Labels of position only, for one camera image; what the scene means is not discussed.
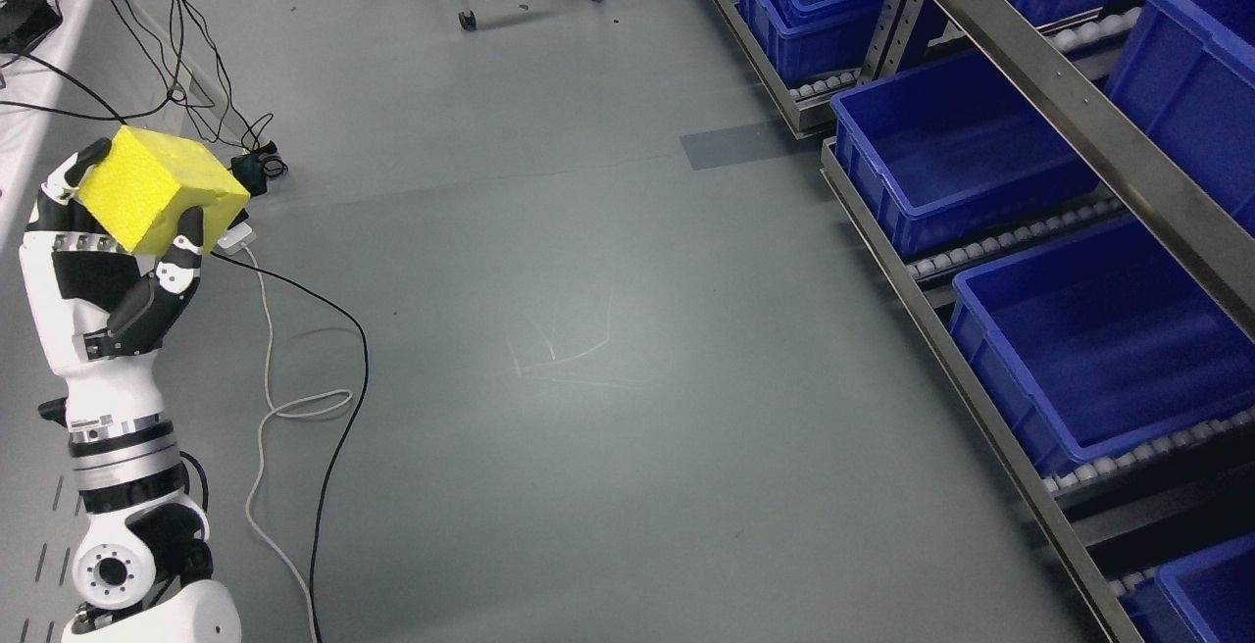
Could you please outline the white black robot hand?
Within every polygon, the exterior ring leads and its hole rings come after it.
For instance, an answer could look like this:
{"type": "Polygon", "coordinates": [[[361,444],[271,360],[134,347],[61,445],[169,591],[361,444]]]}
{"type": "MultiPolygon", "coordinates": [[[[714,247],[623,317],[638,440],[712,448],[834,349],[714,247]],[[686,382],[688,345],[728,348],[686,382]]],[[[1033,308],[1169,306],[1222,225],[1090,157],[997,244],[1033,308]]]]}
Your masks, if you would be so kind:
{"type": "Polygon", "coordinates": [[[179,215],[174,241],[148,262],[120,246],[79,202],[82,180],[110,151],[100,138],[72,154],[36,186],[19,260],[50,370],[67,397],[46,419],[87,443],[139,428],[163,412],[154,383],[158,349],[191,303],[205,252],[205,215],[179,215]]]}

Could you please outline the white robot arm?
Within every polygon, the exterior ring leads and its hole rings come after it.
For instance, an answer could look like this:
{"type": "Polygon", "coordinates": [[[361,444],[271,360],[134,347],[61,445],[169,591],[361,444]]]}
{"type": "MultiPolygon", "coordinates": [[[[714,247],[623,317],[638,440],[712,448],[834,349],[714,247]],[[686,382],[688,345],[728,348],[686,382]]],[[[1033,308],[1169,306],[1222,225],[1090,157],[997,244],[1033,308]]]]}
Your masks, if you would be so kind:
{"type": "Polygon", "coordinates": [[[82,600],[63,642],[238,642],[241,620],[215,579],[208,519],[190,496],[174,424],[69,419],[67,399],[40,404],[69,433],[87,532],[69,559],[82,600]]]}

